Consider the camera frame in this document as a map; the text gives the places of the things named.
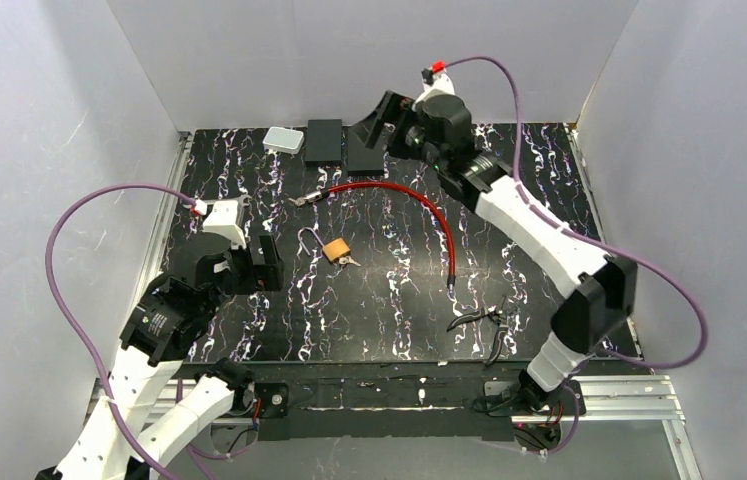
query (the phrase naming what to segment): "white wall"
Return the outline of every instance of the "white wall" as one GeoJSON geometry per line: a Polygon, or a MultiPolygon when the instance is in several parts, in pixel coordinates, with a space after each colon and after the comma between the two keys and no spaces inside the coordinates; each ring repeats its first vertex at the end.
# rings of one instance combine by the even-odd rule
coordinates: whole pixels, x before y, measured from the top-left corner
{"type": "MultiPolygon", "coordinates": [[[[525,120],[575,121],[637,2],[109,0],[179,130],[354,123],[469,55],[512,69],[525,120]]],[[[514,119],[493,66],[451,73],[475,119],[514,119]]]]}
{"type": "MultiPolygon", "coordinates": [[[[167,181],[177,133],[108,5],[0,1],[0,479],[75,441],[96,372],[51,299],[49,230],[82,194],[167,181]]],[[[67,225],[56,275],[110,360],[158,212],[104,198],[67,225]]]]}
{"type": "MultiPolygon", "coordinates": [[[[580,126],[609,241],[677,274],[711,317],[708,351],[671,372],[703,475],[747,479],[747,1],[642,0],[580,126]]],[[[652,278],[637,312],[648,358],[697,341],[652,278]]]]}

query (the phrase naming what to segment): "black block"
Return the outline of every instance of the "black block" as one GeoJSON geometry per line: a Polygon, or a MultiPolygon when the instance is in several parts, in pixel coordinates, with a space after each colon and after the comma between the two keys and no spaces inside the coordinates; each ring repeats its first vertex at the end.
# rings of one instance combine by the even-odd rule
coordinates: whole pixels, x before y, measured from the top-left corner
{"type": "Polygon", "coordinates": [[[341,120],[309,120],[305,132],[306,165],[341,164],[341,120]]]}
{"type": "Polygon", "coordinates": [[[364,142],[347,131],[346,172],[349,176],[380,177],[385,174],[385,151],[380,138],[373,148],[366,148],[364,142]]]}

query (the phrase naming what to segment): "marbled black surface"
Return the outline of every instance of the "marbled black surface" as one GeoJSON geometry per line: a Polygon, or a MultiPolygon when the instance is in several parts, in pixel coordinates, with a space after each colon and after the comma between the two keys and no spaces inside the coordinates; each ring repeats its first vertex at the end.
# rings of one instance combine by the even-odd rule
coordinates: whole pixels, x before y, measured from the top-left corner
{"type": "MultiPolygon", "coordinates": [[[[513,125],[480,125],[476,133],[501,158],[512,158],[513,125]]],[[[530,359],[538,352],[561,301],[555,287],[508,237],[445,195],[425,165],[387,158],[384,180],[420,191],[444,212],[457,248],[454,294],[445,288],[444,236],[430,212],[404,194],[371,189],[297,208],[287,200],[350,179],[339,168],[306,167],[304,149],[298,155],[265,152],[265,134],[266,129],[197,131],[182,191],[204,199],[251,195],[245,228],[250,235],[276,234],[287,289],[237,297],[223,306],[191,350],[191,361],[484,359],[492,323],[449,334],[445,329],[455,316],[492,305],[504,293],[513,294],[519,313],[502,358],[530,359]],[[302,227],[316,229],[326,242],[343,237],[362,266],[341,268],[319,254],[308,257],[297,241],[302,227]]],[[[597,236],[564,125],[525,125],[521,169],[538,200],[571,228],[597,236]]],[[[183,210],[176,213],[165,264],[197,226],[183,210]]],[[[635,353],[625,327],[612,344],[635,353]]]]}

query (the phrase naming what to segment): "red wire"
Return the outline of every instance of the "red wire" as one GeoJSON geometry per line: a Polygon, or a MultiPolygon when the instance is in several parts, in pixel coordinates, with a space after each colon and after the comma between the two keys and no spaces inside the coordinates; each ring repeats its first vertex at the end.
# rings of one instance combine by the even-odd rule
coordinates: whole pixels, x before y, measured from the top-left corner
{"type": "Polygon", "coordinates": [[[261,399],[258,399],[258,403],[255,404],[255,413],[252,414],[252,421],[258,419],[258,413],[261,411],[261,399]]]}
{"type": "Polygon", "coordinates": [[[544,422],[544,423],[542,423],[541,425],[546,425],[546,424],[550,423],[550,420],[553,419],[553,417],[555,416],[555,413],[556,413],[556,406],[553,405],[553,408],[550,409],[550,416],[547,417],[547,421],[544,422]]]}
{"type": "Polygon", "coordinates": [[[564,404],[561,403],[561,401],[559,401],[559,416],[558,416],[558,418],[556,418],[556,421],[553,422],[553,425],[558,425],[558,422],[561,421],[561,416],[562,415],[564,415],[564,404]]]}
{"type": "Polygon", "coordinates": [[[396,190],[414,198],[415,200],[418,200],[423,204],[423,206],[428,208],[432,212],[432,215],[434,215],[438,220],[438,224],[441,226],[441,230],[444,231],[444,236],[447,239],[447,254],[449,256],[449,274],[453,277],[455,276],[455,242],[453,242],[452,232],[450,231],[450,226],[447,224],[447,219],[444,217],[444,214],[441,213],[440,210],[438,210],[438,207],[436,207],[431,200],[423,196],[423,194],[406,186],[389,182],[345,183],[343,185],[337,185],[329,188],[328,192],[330,194],[334,194],[343,192],[344,190],[352,190],[354,188],[387,188],[388,190],[396,190]]]}

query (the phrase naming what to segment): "metal clip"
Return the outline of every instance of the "metal clip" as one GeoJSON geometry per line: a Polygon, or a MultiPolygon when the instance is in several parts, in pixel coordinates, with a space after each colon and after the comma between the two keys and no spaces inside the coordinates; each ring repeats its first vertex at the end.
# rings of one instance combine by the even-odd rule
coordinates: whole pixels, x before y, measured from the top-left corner
{"type": "Polygon", "coordinates": [[[305,231],[311,232],[311,234],[314,235],[314,239],[317,240],[317,243],[320,245],[321,249],[325,245],[323,245],[323,240],[320,240],[320,236],[317,235],[317,232],[315,232],[313,228],[305,227],[305,228],[300,229],[300,231],[296,233],[296,238],[297,240],[299,240],[299,245],[302,247],[303,250],[305,250],[305,253],[307,253],[308,256],[312,256],[313,254],[311,253],[310,250],[308,250],[308,247],[305,246],[305,242],[302,241],[302,232],[305,232],[305,231]]]}
{"type": "Polygon", "coordinates": [[[307,203],[315,203],[319,202],[320,200],[323,200],[328,196],[328,191],[324,190],[315,190],[311,193],[307,193],[299,198],[289,198],[288,201],[296,205],[297,207],[301,207],[307,203]]]}

